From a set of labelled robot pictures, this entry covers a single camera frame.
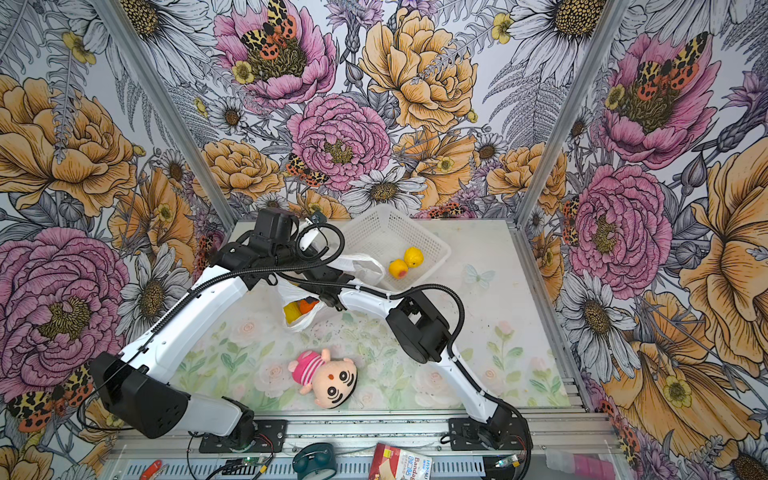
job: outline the metal rail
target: metal rail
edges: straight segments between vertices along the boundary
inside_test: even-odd
[[[225,231],[231,232],[237,219],[235,219],[227,199],[214,180],[208,165],[203,160],[200,148],[187,129],[184,118],[176,108],[174,101],[171,100],[163,79],[154,68],[154,60],[144,48],[141,38],[125,15],[120,0],[99,0],[91,4],[106,25],[112,39],[120,48],[123,59],[136,73],[136,78],[152,101],[152,105],[157,109],[157,113],[163,119],[166,128],[173,135],[181,153],[219,215]]]

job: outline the orange object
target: orange object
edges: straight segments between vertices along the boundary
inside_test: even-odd
[[[319,300],[317,298],[312,298],[311,296],[308,296],[305,299],[301,299],[298,302],[299,305],[299,311],[301,314],[309,313],[310,310],[312,310],[315,307],[315,304],[318,303]]]
[[[401,258],[389,264],[389,274],[397,279],[408,274],[408,265]]]
[[[167,465],[163,466],[162,460],[155,460],[152,465],[149,465],[144,473],[141,474],[139,480],[154,480],[158,474],[167,470]]]

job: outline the daisy center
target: daisy center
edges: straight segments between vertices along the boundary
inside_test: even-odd
[[[147,38],[154,35],[160,22],[148,0],[120,0],[120,3],[139,36]]]
[[[736,470],[739,478],[744,480],[768,480],[768,471],[765,466],[746,453],[740,452],[730,465]]]
[[[163,284],[157,280],[150,280],[141,294],[141,300],[139,300],[141,315],[147,318],[154,318],[160,312],[164,300],[165,290],[163,289]]]
[[[234,109],[226,110],[224,112],[224,121],[234,127],[240,123],[240,112]]]
[[[378,184],[371,187],[371,198],[377,202],[386,202],[397,195],[398,188],[395,184]]]
[[[480,155],[480,160],[486,161],[496,155],[496,147],[493,145],[483,145],[478,151],[478,155]]]
[[[184,169],[181,165],[177,163],[172,163],[168,165],[168,173],[171,178],[176,180],[177,182],[180,182],[182,178],[184,178]]]
[[[584,304],[584,319],[595,333],[604,335],[611,329],[611,318],[602,305],[594,300],[587,300]]]
[[[586,128],[586,125],[584,125],[584,122],[582,120],[576,120],[573,125],[571,125],[571,137],[576,138],[579,135],[584,133],[584,129]]]
[[[352,161],[352,149],[347,148],[341,140],[336,140],[335,144],[326,142],[323,145],[323,150],[327,154],[331,154],[331,161],[334,164],[348,164]]]
[[[605,0],[563,0],[554,16],[554,26],[567,35],[592,35]]]

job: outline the white plastic bag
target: white plastic bag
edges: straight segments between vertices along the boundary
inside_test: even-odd
[[[384,278],[385,273],[384,266],[377,259],[364,253],[339,255],[339,258],[328,266],[351,273],[367,285],[376,285]]]
[[[291,302],[298,302],[299,300],[303,300],[308,296],[317,298],[317,295],[312,292],[308,292],[296,285],[293,285],[291,282],[285,280],[281,276],[277,277],[277,292],[280,295],[279,301],[280,318],[282,319],[281,323],[283,328],[291,332],[300,332],[304,330],[306,327],[310,326],[310,324],[315,320],[315,318],[318,317],[318,315],[321,315],[322,313],[325,313],[325,317],[328,317],[330,314],[336,311],[336,309],[330,308],[325,303],[320,301],[316,303],[309,312],[304,313],[302,316],[297,318],[296,321],[289,325],[286,320],[285,313],[283,312],[283,307]]]
[[[339,258],[329,263],[328,266],[351,273],[355,278],[369,285],[376,285],[384,277],[384,267],[382,264],[370,255],[361,253],[340,255]],[[336,309],[327,306],[323,301],[319,301],[309,312],[303,314],[289,325],[282,310],[283,307],[291,302],[304,300],[308,296],[318,297],[314,293],[304,290],[300,286],[293,285],[288,280],[279,276],[277,277],[277,292],[279,294],[281,323],[283,328],[291,332],[300,332],[310,326],[315,319],[330,318],[336,312]]]

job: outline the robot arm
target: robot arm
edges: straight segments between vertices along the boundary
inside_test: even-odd
[[[249,445],[254,435],[253,412],[246,406],[232,399],[180,392],[168,382],[187,352],[224,310],[259,280],[269,282],[270,268],[279,270],[276,267],[281,263],[296,266],[296,245],[301,250],[311,249],[311,240],[300,237],[296,242],[296,234],[286,226],[287,221],[297,223],[295,217],[275,210],[262,210],[261,225],[257,222],[247,246],[242,239],[224,246],[212,259],[214,265],[150,331],[126,345],[118,356],[102,353],[93,361],[91,372],[107,410],[149,438],[171,430],[189,430],[226,437],[234,449]],[[290,249],[282,248],[291,242]],[[254,265],[269,268],[248,268]],[[402,298],[394,300],[390,294],[370,293],[374,290],[327,266],[301,273],[307,278],[300,284],[308,296],[319,296],[340,310],[358,310],[386,319],[406,353],[420,363],[433,362],[469,416],[487,426],[486,446],[498,446],[511,413],[491,400],[494,397],[487,394],[461,356],[452,352],[448,322],[423,292],[399,295]],[[329,278],[333,282],[321,281]]]

